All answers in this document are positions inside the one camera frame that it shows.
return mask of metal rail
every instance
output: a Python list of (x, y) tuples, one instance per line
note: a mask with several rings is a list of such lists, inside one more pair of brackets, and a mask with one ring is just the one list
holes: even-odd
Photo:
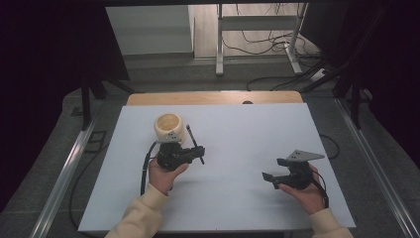
[(103, 105), (103, 101), (96, 100), (92, 106), (92, 120), (88, 124), (86, 130), (80, 131), (77, 139), (70, 151), (70, 154), (62, 167), (61, 173), (55, 182), (52, 192), (46, 202), (46, 205), (38, 218), (37, 223), (30, 235), (31, 238), (46, 237), (53, 224), (53, 220), (58, 211), (59, 205), (68, 189), (68, 185), (73, 177), (74, 171), (77, 168), (77, 164), (81, 155), (83, 154), (84, 148), (86, 147), (87, 141), (92, 134), (93, 128), (97, 121), (97, 114)]
[(349, 127), (353, 137), (355, 138), (359, 149), (361, 150), (364, 158), (366, 159), (367, 165), (370, 168), (373, 177), (376, 179), (376, 182), (379, 185), (379, 188), (382, 191), (386, 201), (388, 202), (391, 211), (395, 215), (396, 220), (398, 221), (402, 231), (404, 232), (405, 237), (419, 238), (419, 231), (416, 225), (414, 224), (404, 202), (393, 187), (391, 181), (386, 176), (386, 173), (383, 171), (363, 131), (358, 129), (353, 123), (352, 118), (350, 117), (350, 109), (347, 105), (346, 99), (336, 99), (336, 103), (340, 108), (341, 114), (343, 115), (347, 126)]

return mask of white table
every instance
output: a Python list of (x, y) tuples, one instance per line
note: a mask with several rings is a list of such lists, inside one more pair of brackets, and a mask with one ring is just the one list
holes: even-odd
[[(145, 154), (160, 114), (189, 124), (205, 165), (194, 160), (170, 192), (160, 232), (288, 231), (310, 229), (296, 200), (264, 181), (288, 175), (276, 164), (295, 149), (326, 155), (305, 103), (126, 106), (86, 207), (79, 231), (108, 231), (140, 193)], [(193, 147), (186, 138), (183, 147)], [(311, 162), (326, 180), (339, 223), (355, 227), (328, 159)]]

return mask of table surface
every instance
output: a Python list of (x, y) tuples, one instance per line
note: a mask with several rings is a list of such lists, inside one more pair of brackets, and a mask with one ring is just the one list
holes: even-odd
[[(255, 105), (241, 105), (244, 101)], [(285, 158), (295, 149), (325, 155), (307, 105), (302, 102), (294, 91), (133, 94), (121, 112), (79, 230), (106, 231), (121, 218), (138, 193), (138, 154), (146, 153), (154, 137), (148, 125), (168, 110), (190, 123), (195, 139), (206, 148), (206, 165), (194, 161), (188, 173), (176, 181), (176, 189), (162, 212), (166, 220), (160, 231), (310, 229), (298, 203), (262, 178), (262, 172), (288, 175), (275, 159)], [(183, 145), (192, 146), (187, 140)], [(328, 159), (312, 164), (326, 180), (338, 220), (354, 227)], [(170, 219), (173, 216), (182, 219)]]

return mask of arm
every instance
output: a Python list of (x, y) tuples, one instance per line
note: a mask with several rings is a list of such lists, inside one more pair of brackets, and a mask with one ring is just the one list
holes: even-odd
[[(318, 173), (318, 170), (310, 166), (311, 170)], [(309, 214), (309, 218), (314, 229), (313, 238), (351, 238), (353, 237), (349, 229), (337, 223), (330, 208), (325, 208), (324, 199), (319, 189), (311, 183), (303, 190), (296, 190), (286, 184), (279, 186), (281, 190), (290, 194), (302, 205)]]
[(150, 183), (145, 194), (133, 199), (123, 219), (106, 235), (111, 237), (153, 237), (161, 223), (161, 210), (169, 197)]
[(127, 207), (123, 219), (106, 235), (106, 238), (153, 237), (161, 223), (161, 210), (168, 201), (167, 193), (173, 181), (188, 168), (188, 164), (169, 172), (162, 169), (156, 159), (149, 163), (149, 185), (145, 194), (135, 198)]

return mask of black stand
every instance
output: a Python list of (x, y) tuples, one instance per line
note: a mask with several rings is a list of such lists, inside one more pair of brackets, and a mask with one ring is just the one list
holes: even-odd
[[(139, 91), (136, 91), (135, 89), (125, 85), (124, 83), (112, 79), (108, 75), (97, 72), (97, 75), (99, 75), (100, 78), (104, 78), (106, 81), (112, 83), (113, 85), (123, 89), (129, 94), (138, 93)], [(102, 81), (93, 76), (93, 75), (83, 75), (81, 77), (81, 100), (82, 100), (82, 106), (83, 106), (83, 125), (82, 125), (82, 131), (86, 130), (90, 121), (92, 120), (92, 115), (90, 113), (90, 96), (89, 96), (89, 89), (92, 91), (93, 96), (96, 99), (105, 99), (108, 95), (108, 92), (106, 91)]]

